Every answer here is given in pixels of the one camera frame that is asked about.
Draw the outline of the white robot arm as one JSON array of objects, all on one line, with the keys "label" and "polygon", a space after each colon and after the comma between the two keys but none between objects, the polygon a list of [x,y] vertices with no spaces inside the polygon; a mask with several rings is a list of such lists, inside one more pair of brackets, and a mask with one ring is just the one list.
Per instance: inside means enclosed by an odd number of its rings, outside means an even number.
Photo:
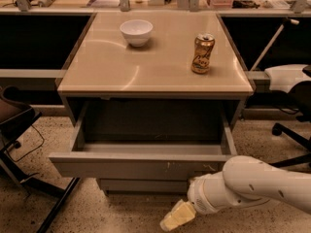
[{"label": "white robot arm", "polygon": [[186,201],[180,200],[160,222],[171,231],[197,214],[215,214],[225,208],[258,208],[280,202],[311,213],[311,175],[282,170],[251,156],[230,158],[223,170],[190,182]]}]

